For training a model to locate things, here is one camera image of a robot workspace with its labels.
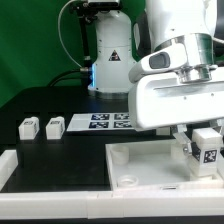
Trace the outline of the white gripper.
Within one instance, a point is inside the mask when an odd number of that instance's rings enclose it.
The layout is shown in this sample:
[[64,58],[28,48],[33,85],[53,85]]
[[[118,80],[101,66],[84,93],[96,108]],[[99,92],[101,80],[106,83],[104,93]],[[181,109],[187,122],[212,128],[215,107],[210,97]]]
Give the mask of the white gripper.
[[185,155],[192,154],[192,141],[185,124],[210,121],[224,136],[224,71],[213,71],[207,82],[181,84],[175,73],[148,75],[130,90],[128,108],[131,125],[144,131],[171,127]]

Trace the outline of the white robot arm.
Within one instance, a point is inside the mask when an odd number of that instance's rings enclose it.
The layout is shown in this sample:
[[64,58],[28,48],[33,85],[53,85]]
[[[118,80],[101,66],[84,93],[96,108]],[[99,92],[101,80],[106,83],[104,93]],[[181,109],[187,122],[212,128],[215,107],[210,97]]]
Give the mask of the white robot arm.
[[224,118],[224,67],[215,63],[215,34],[224,0],[145,0],[135,26],[119,0],[88,0],[97,9],[98,57],[89,90],[128,95],[138,131]]

